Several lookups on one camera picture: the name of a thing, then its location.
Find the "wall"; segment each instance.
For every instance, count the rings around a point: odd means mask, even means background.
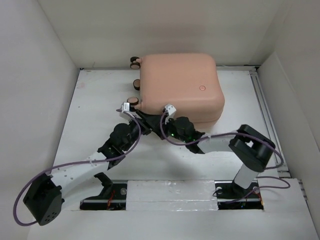
[[[39,0],[84,68],[127,68],[132,56],[176,52],[205,52],[224,65],[261,64],[291,1]]]
[[[12,207],[52,165],[78,70],[36,0],[0,1],[0,239],[27,239]],[[22,221],[32,220],[23,204]]]
[[[320,233],[320,1],[294,0],[275,52],[259,69],[290,172],[302,179]]]

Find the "caster wheel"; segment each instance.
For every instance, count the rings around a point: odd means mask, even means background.
[[[131,63],[133,63],[134,61],[136,61],[137,59],[139,59],[140,57],[138,57],[138,56],[132,56],[131,58],[130,58],[130,62]]]
[[[126,100],[130,104],[130,112],[135,112],[135,106],[138,105],[139,99],[136,96],[131,96]]]
[[[130,64],[131,69],[139,69],[140,68],[140,63],[138,62],[133,62]]]
[[[140,79],[136,79],[133,81],[133,87],[135,90],[140,90]]]

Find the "suitcase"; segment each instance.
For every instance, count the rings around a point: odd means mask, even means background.
[[[175,118],[185,116],[194,124],[218,121],[225,98],[210,55],[152,54],[130,60],[132,69],[140,69],[140,79],[133,82],[140,90],[140,103],[135,109],[158,115],[165,105],[172,104]]]

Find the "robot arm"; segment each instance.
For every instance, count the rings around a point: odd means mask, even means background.
[[[124,116],[124,111],[129,109],[128,103],[123,103],[120,116]],[[27,191],[23,202],[35,217],[39,225],[43,226],[53,221],[61,212],[63,203],[68,201],[67,193],[80,185],[84,181],[95,176],[100,179],[103,190],[98,198],[107,198],[111,194],[113,182],[103,173],[118,165],[124,158],[125,152],[139,139],[139,128],[141,135],[148,135],[154,132],[161,140],[168,136],[178,139],[184,143],[194,154],[206,154],[214,151],[234,152],[243,162],[242,167],[235,176],[232,184],[234,191],[247,189],[255,177],[264,171],[272,155],[272,150],[260,142],[254,141],[248,137],[219,137],[204,139],[204,132],[195,130],[192,122],[187,117],[178,117],[174,119],[176,109],[172,105],[165,108],[166,118],[161,121],[162,115],[149,115],[139,110],[135,121],[131,120],[128,124],[120,123],[114,127],[109,139],[86,159],[89,164],[73,165],[64,169],[57,169],[51,175],[43,174],[38,177]],[[255,131],[248,125],[242,125],[238,133],[250,135],[267,142],[273,148],[275,145],[269,139]],[[106,162],[96,162],[95,160],[114,159]]]

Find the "cable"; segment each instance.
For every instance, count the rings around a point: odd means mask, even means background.
[[[164,122],[164,118],[165,118],[165,115],[166,115],[167,111],[165,111],[161,118],[160,118],[160,130],[161,130],[161,133],[164,137],[165,140],[167,140],[169,143],[173,144],[173,145],[176,145],[176,146],[188,146],[188,145],[191,145],[191,144],[195,144],[195,143],[198,143],[198,142],[201,142],[201,141],[204,141],[206,139],[209,139],[209,138],[219,138],[219,137],[225,137],[225,136],[230,136],[230,135],[237,135],[237,136],[243,136],[243,137],[247,137],[247,138],[250,138],[252,140],[255,140],[265,146],[267,146],[270,150],[272,150],[279,158],[280,158],[280,163],[276,166],[270,166],[270,167],[266,167],[265,170],[269,170],[269,169],[277,169],[279,167],[281,167],[285,161],[284,161],[284,158],[282,157],[281,153],[278,152],[276,149],[274,149],[272,146],[270,146],[268,143],[266,143],[265,141],[262,141],[260,140],[259,138],[257,137],[254,137],[254,136],[251,136],[249,134],[245,134],[245,133],[240,133],[240,132],[227,132],[227,133],[221,133],[221,134],[214,134],[214,135],[211,135],[211,136],[205,136],[205,137],[201,137],[195,141],[191,141],[191,142],[184,142],[184,143],[177,143],[177,142],[174,142],[174,141],[171,141],[165,134],[165,131],[164,131],[164,128],[162,126],[162,123]]]
[[[279,180],[279,181],[282,181],[284,182],[285,184],[287,184],[287,186],[269,186],[269,185],[266,185],[266,186],[257,186],[257,187],[254,187],[251,191],[249,191],[246,195],[244,195],[243,197],[240,197],[238,199],[235,199],[235,200],[232,200],[232,201],[226,201],[225,203],[226,204],[233,204],[233,203],[236,203],[242,199],[245,199],[247,198],[249,195],[251,195],[252,193],[254,193],[255,191],[257,190],[261,190],[261,189],[289,189],[291,187],[290,183],[280,177],[276,177],[276,176],[257,176],[256,177],[257,179],[276,179],[276,180]]]
[[[90,164],[90,163],[107,163],[107,162],[115,161],[115,160],[118,160],[118,159],[128,155],[129,153],[131,153],[134,150],[134,148],[138,145],[138,142],[140,141],[140,138],[141,138],[141,134],[142,134],[141,127],[140,127],[138,121],[136,120],[136,118],[133,115],[131,115],[130,113],[128,113],[126,111],[124,113],[126,115],[128,115],[137,124],[138,129],[139,129],[139,135],[138,135],[138,138],[137,138],[136,142],[134,143],[134,145],[126,153],[122,154],[121,156],[117,156],[117,157],[113,157],[113,158],[109,158],[109,159],[103,159],[103,160],[93,160],[93,161],[85,160],[85,161],[67,162],[67,163],[64,163],[64,164],[60,164],[60,165],[49,167],[46,170],[43,170],[42,172],[38,173],[30,181],[27,182],[27,184],[21,189],[21,191],[19,192],[19,194],[17,195],[17,197],[16,197],[16,199],[14,201],[14,204],[13,204],[13,218],[14,218],[15,222],[18,225],[23,226],[23,227],[28,227],[28,226],[31,226],[31,225],[37,223],[37,221],[33,221],[33,222],[29,222],[29,223],[21,222],[18,219],[17,206],[18,206],[18,202],[19,202],[22,194],[42,174],[45,174],[45,173],[50,172],[50,171],[52,171],[54,169],[57,169],[57,168],[63,168],[63,167],[66,167],[66,166],[71,166],[71,165]]]

